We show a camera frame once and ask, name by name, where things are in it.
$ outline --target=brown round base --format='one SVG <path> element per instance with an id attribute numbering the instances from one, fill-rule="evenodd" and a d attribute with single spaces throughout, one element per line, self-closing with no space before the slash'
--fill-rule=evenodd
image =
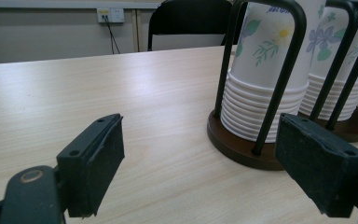
<path id="1" fill-rule="evenodd" d="M 255 169 L 280 171 L 281 164 L 275 159 L 275 144 L 266 143 L 263 146 L 261 155 L 252 153 L 255 142 L 248 141 L 229 132 L 220 119 L 213 116 L 208 117 L 208 136 L 213 145 L 230 159 Z"/>
<path id="2" fill-rule="evenodd" d="M 298 113 L 300 117 L 307 118 L 307 115 Z M 327 120 L 316 119 L 315 123 L 325 127 Z M 358 107 L 354 110 L 350 119 L 338 121 L 332 133 L 341 137 L 347 142 L 358 142 Z"/>

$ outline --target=electrical outlet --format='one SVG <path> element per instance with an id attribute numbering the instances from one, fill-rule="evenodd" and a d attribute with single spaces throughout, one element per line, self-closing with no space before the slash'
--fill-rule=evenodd
<path id="1" fill-rule="evenodd" d="M 123 8 L 111 8 L 112 22 L 124 22 L 124 9 Z"/>
<path id="2" fill-rule="evenodd" d="M 112 15 L 109 7 L 97 8 L 97 16 L 98 16 L 98 22 L 103 22 L 103 23 L 105 23 L 106 21 L 112 22 Z"/>

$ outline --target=black metal cup holder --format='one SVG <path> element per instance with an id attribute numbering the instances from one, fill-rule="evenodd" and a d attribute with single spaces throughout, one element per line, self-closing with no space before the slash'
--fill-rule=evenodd
<path id="1" fill-rule="evenodd" d="M 255 142 L 247 141 L 235 136 L 234 134 L 227 131 L 220 121 L 221 104 L 226 86 L 227 70 L 234 41 L 234 34 L 236 32 L 237 21 L 239 20 L 241 9 L 244 3 L 247 2 L 284 8 L 291 13 L 295 21 L 295 30 L 293 33 L 292 41 L 286 54 L 286 58 L 283 62 L 282 70 L 280 72 L 276 87 L 272 93 L 266 116 L 264 117 L 260 132 Z M 259 169 L 283 169 L 274 158 L 274 144 L 266 144 L 265 142 L 272 121 L 281 102 L 283 92 L 291 76 L 293 67 L 295 66 L 296 60 L 293 59 L 297 58 L 297 55 L 300 51 L 301 43 L 306 33 L 306 27 L 306 15 L 302 7 L 294 0 L 237 0 L 234 2 L 228 22 L 227 40 L 222 61 L 222 69 L 220 72 L 215 108 L 208 118 L 207 126 L 208 135 L 215 147 L 232 160 Z"/>
<path id="2" fill-rule="evenodd" d="M 275 7 L 282 7 L 288 10 L 295 20 L 295 30 L 292 37 L 292 41 L 289 46 L 288 53 L 283 62 L 282 70 L 272 94 L 266 116 L 264 117 L 260 132 L 255 142 L 242 139 L 233 133 L 229 132 L 220 121 L 220 113 L 222 109 L 223 94 L 226 86 L 227 71 L 230 61 L 230 55 L 234 40 L 234 34 L 236 33 L 237 22 L 240 20 L 239 15 L 244 7 L 244 3 L 254 2 L 258 4 L 272 5 Z M 353 87 L 356 78 L 358 77 L 358 58 L 354 63 L 351 70 L 350 77 L 348 78 L 344 89 L 339 96 L 336 107 L 327 125 L 323 122 L 318 122 L 316 118 L 319 116 L 325 99 L 330 92 L 330 89 L 334 83 L 340 66 L 342 65 L 346 53 L 349 50 L 351 41 L 356 34 L 358 28 L 358 0 L 342 1 L 342 0 L 328 0 L 326 3 L 327 7 L 338 7 L 345 9 L 349 14 L 349 25 L 345 35 L 343 36 L 341 45 L 339 46 L 337 56 L 335 57 L 331 69 L 328 72 L 326 81 L 321 89 L 321 93 L 317 99 L 315 107 L 313 108 L 310 118 L 320 125 L 325 125 L 327 130 L 331 130 L 333 133 L 340 135 L 341 137 L 347 136 L 345 132 L 347 130 L 353 131 L 353 126 L 358 124 L 358 108 L 353 113 L 349 120 L 349 124 L 346 128 L 342 129 L 341 122 L 335 127 L 337 118 L 345 105 L 351 88 Z M 232 160 L 256 169 L 263 170 L 282 170 L 282 166 L 275 159 L 275 143 L 266 143 L 267 135 L 271 127 L 274 116 L 278 110 L 279 104 L 282 99 L 282 95 L 286 88 L 287 82 L 291 76 L 293 67 L 295 66 L 296 60 L 292 60 L 297 57 L 301 48 L 302 40 L 306 32 L 306 16 L 301 6 L 294 0 L 284 1 L 268 1 L 268 0 L 237 0 L 235 1 L 233 8 L 231 9 L 231 15 L 228 22 L 227 29 L 227 40 L 225 44 L 225 50 L 223 55 L 222 67 L 220 71 L 219 85 L 216 95 L 214 111 L 208 117 L 207 131 L 208 136 L 213 145 L 221 151 L 224 155 L 231 158 Z M 339 134 L 340 130 L 344 130 L 344 134 Z M 347 141 L 357 140 L 358 133 L 350 133 L 347 137 Z"/>

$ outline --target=cup rim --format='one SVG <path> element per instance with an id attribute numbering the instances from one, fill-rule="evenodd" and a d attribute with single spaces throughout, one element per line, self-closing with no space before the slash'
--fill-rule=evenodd
<path id="1" fill-rule="evenodd" d="M 226 119 L 231 119 L 232 122 L 235 122 L 240 126 L 243 126 L 244 129 L 248 129 L 248 130 L 254 131 L 254 132 L 260 132 L 261 126 L 248 123 L 244 120 L 238 120 L 238 119 L 236 119 L 235 116 L 230 115 L 230 113 L 227 110 L 222 110 L 222 116 L 226 117 Z"/>
<path id="2" fill-rule="evenodd" d="M 260 119 L 255 119 L 255 118 L 252 118 L 252 117 L 247 117 L 246 115 L 242 114 L 241 112 L 241 109 L 238 108 L 236 105 L 232 104 L 231 102 L 223 102 L 223 107 L 227 110 L 229 110 L 232 114 L 234 114 L 235 116 L 241 118 L 241 119 L 246 119 L 246 120 L 249 120 L 250 122 L 253 122 L 253 123 L 261 123 L 263 122 L 264 118 L 265 118 L 265 114 L 260 114 L 260 113 L 252 113 L 252 112 L 245 112 L 245 113 L 251 113 L 251 114 L 254 114 L 254 115 L 257 115 L 258 117 L 260 117 Z"/>
<path id="3" fill-rule="evenodd" d="M 324 107 L 321 110 L 321 113 L 333 113 L 333 110 L 336 105 L 324 105 Z M 350 104 L 350 105 L 344 105 L 344 108 L 341 110 L 341 114 L 343 113 L 353 113 L 354 109 L 356 108 L 357 104 Z M 301 109 L 307 109 L 309 113 L 312 111 L 314 106 L 311 106 L 308 102 L 303 102 L 300 106 Z"/>
<path id="4" fill-rule="evenodd" d="M 268 100 L 267 103 L 262 103 L 262 102 L 254 101 L 250 97 L 249 98 L 241 97 L 240 95 L 238 95 L 235 91 L 233 91 L 230 88 L 226 88 L 224 95 L 228 96 L 229 98 L 232 98 L 233 100 L 235 100 L 243 105 L 249 105 L 249 106 L 253 106 L 256 108 L 268 108 L 269 103 L 270 103 L 270 99 Z M 281 101 L 279 108 L 280 109 L 289 109 L 289 108 L 298 106 L 300 103 L 301 103 L 301 98 L 298 98 L 296 101 L 293 101 L 291 104 L 287 104 L 285 101 Z"/>
<path id="5" fill-rule="evenodd" d="M 242 112 L 245 112 L 245 113 L 255 113 L 257 115 L 259 115 L 259 114 L 264 114 L 265 115 L 267 113 L 267 110 L 268 110 L 267 106 L 265 108 L 257 108 L 257 107 L 254 107 L 254 106 L 246 105 L 246 104 L 243 104 L 243 103 L 239 102 L 238 100 L 233 99 L 229 95 L 226 95 L 226 98 L 224 98 L 224 101 L 226 101 L 228 103 L 232 103 L 237 108 L 239 108 Z M 290 107 L 290 108 L 278 108 L 277 113 L 289 113 L 289 112 L 292 112 L 293 110 L 295 110 L 297 108 L 297 106 Z"/>
<path id="6" fill-rule="evenodd" d="M 243 133 L 241 133 L 241 130 L 239 128 L 235 127 L 234 125 L 227 125 L 228 121 L 226 120 L 226 118 L 222 117 L 221 121 L 222 121 L 223 126 L 225 126 L 225 128 L 229 132 L 237 135 L 238 137 L 243 138 L 243 139 L 247 139 L 247 140 L 250 140 L 250 141 L 256 141 L 257 140 L 258 134 L 257 135 L 250 134 L 250 133 L 243 134 Z M 276 135 L 274 135 L 274 136 L 267 135 L 266 143 L 274 143 L 275 139 L 276 139 Z"/>
<path id="7" fill-rule="evenodd" d="M 261 92 L 266 92 L 266 93 L 271 93 L 272 94 L 274 92 L 274 90 L 275 90 L 275 89 L 272 89 L 272 88 L 258 87 L 258 86 L 255 86 L 255 85 L 252 85 L 252 84 L 249 84 L 249 83 L 242 82 L 241 80 L 237 79 L 235 76 L 233 76 L 231 74 L 231 69 L 229 69 L 227 71 L 227 79 L 232 79 L 232 81 L 234 83 L 238 84 L 239 86 L 244 87 L 245 89 L 249 89 L 249 90 L 252 90 L 252 91 L 261 91 Z M 286 94 L 296 94 L 296 93 L 302 92 L 302 91 L 307 89 L 308 85 L 309 85 L 309 82 L 307 81 L 306 85 L 304 85 L 302 87 L 292 88 L 292 89 L 287 89 L 286 88 L 285 93 Z"/>
<path id="8" fill-rule="evenodd" d="M 318 88 L 318 87 L 315 87 L 313 85 L 309 85 L 308 88 L 307 88 L 307 91 L 306 91 L 306 95 L 309 94 L 309 93 L 312 93 L 312 94 L 318 94 L 321 92 L 321 88 Z M 338 91 L 338 90 L 333 90 L 333 88 L 330 90 L 329 92 L 329 95 L 340 95 L 342 93 L 342 90 L 341 91 Z M 351 90 L 351 95 L 358 95 L 358 90 L 354 90 L 352 89 Z"/>
<path id="9" fill-rule="evenodd" d="M 231 111 L 229 108 L 225 107 L 225 109 L 222 110 L 222 113 L 223 113 L 223 111 L 224 111 L 226 116 L 230 117 L 231 119 L 233 119 L 234 121 L 236 121 L 240 125 L 245 125 L 246 127 L 250 128 L 250 129 L 253 129 L 255 131 L 260 132 L 261 125 L 263 124 L 264 119 L 258 120 L 258 122 L 252 122 L 251 123 L 250 120 L 252 120 L 252 118 L 240 119 L 239 116 L 235 115 L 235 113 L 233 113 L 233 111 Z M 271 130 L 272 130 L 272 128 L 273 128 L 273 130 L 278 130 L 278 120 L 271 124 Z"/>
<path id="10" fill-rule="evenodd" d="M 317 81 L 318 83 L 324 83 L 325 81 L 325 77 L 319 77 L 317 75 L 314 75 L 312 73 L 309 73 L 309 80 L 315 80 Z M 342 85 L 344 86 L 346 81 L 342 81 L 342 80 L 334 80 L 334 83 L 337 84 L 337 85 Z"/>
<path id="11" fill-rule="evenodd" d="M 310 112 L 309 111 L 304 111 L 304 109 L 301 109 L 299 111 L 300 113 L 304 114 L 304 115 L 307 115 L 309 116 L 310 115 Z M 347 114 L 343 114 L 341 113 L 337 119 L 337 121 L 342 121 L 342 120 L 346 120 L 346 119 L 349 119 L 351 117 L 351 115 L 353 114 L 353 112 L 351 113 L 347 113 Z M 319 116 L 318 116 L 318 119 L 322 119 L 322 120 L 330 120 L 330 117 L 331 117 L 331 113 L 330 114 L 326 114 L 326 113 L 320 113 Z"/>
<path id="12" fill-rule="evenodd" d="M 239 113 L 238 111 L 232 109 L 229 107 L 229 105 L 223 105 L 222 111 L 225 110 L 226 115 L 230 114 L 232 117 L 236 117 L 237 119 L 243 120 L 246 123 L 253 123 L 254 125 L 257 125 L 258 131 L 260 130 L 261 126 L 263 125 L 263 121 L 265 117 L 261 117 L 260 119 L 247 117 L 246 115 L 243 115 Z M 272 124 L 270 126 L 271 130 L 278 130 L 278 124 L 279 124 L 279 117 L 280 115 L 276 115 L 272 121 Z"/>
<path id="13" fill-rule="evenodd" d="M 305 103 L 307 103 L 309 105 L 315 105 L 316 100 L 317 100 L 317 97 L 312 96 L 312 95 L 306 95 L 306 96 L 304 96 L 301 104 L 305 102 Z M 338 97 L 333 98 L 333 97 L 329 96 L 325 100 L 324 106 L 326 106 L 326 104 L 328 104 L 328 105 L 336 105 L 337 100 L 338 100 Z M 346 106 L 348 106 L 348 105 L 358 105 L 358 96 L 355 95 L 355 96 L 348 97 L 347 101 L 345 102 L 345 105 Z"/>
<path id="14" fill-rule="evenodd" d="M 227 82 L 226 89 L 230 89 L 230 91 L 232 91 L 233 93 L 237 94 L 238 96 L 240 96 L 241 98 L 252 98 L 255 99 L 256 101 L 260 101 L 262 103 L 268 103 L 271 100 L 272 94 L 269 97 L 266 96 L 261 96 L 261 95 L 256 95 L 253 92 L 248 92 L 245 90 L 242 90 L 238 87 L 235 86 L 235 84 Z M 301 99 L 304 97 L 304 94 L 306 92 L 306 89 L 304 89 L 302 92 L 296 93 L 296 94 L 287 94 L 286 92 L 283 94 L 282 99 L 281 99 L 281 104 L 286 104 L 288 101 L 289 102 L 293 102 L 293 101 L 301 101 Z"/>
<path id="15" fill-rule="evenodd" d="M 318 89 L 318 91 L 320 91 L 323 87 L 323 83 L 318 83 L 315 81 L 310 80 L 310 87 L 313 87 L 313 89 Z M 331 87 L 330 91 L 339 91 L 342 92 L 342 89 L 344 89 L 344 86 L 338 86 L 336 84 L 333 84 L 333 86 Z M 353 87 L 351 88 L 351 91 L 358 91 L 358 85 L 353 85 Z"/>

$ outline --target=stacked paper cups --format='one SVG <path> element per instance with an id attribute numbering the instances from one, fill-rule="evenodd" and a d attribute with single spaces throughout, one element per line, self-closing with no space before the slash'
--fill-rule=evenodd
<path id="1" fill-rule="evenodd" d="M 330 69 L 332 61 L 336 56 L 342 36 L 348 24 L 348 13 L 342 9 L 327 7 L 324 10 L 324 17 L 321 24 L 312 31 L 309 39 L 314 41 L 312 64 L 310 68 L 310 86 L 304 96 L 300 107 L 300 112 L 310 115 L 319 96 L 326 75 Z M 337 103 L 337 99 L 342 92 L 345 82 L 351 72 L 354 62 L 358 55 L 358 31 L 352 40 L 348 54 L 341 65 L 337 78 L 331 91 L 324 103 L 324 107 L 319 115 L 319 119 L 329 120 Z M 338 121 L 346 120 L 351 117 L 354 109 L 358 105 L 358 78 L 353 85 L 352 91 L 346 104 L 344 105 Z"/>
<path id="2" fill-rule="evenodd" d="M 307 16 L 306 36 L 318 27 L 325 0 L 297 0 Z M 227 74 L 221 121 L 231 133 L 255 141 L 292 40 L 294 20 L 279 7 L 249 3 L 231 69 Z M 269 130 L 266 143 L 275 142 L 281 113 L 297 114 L 309 85 L 312 52 L 307 38 Z"/>

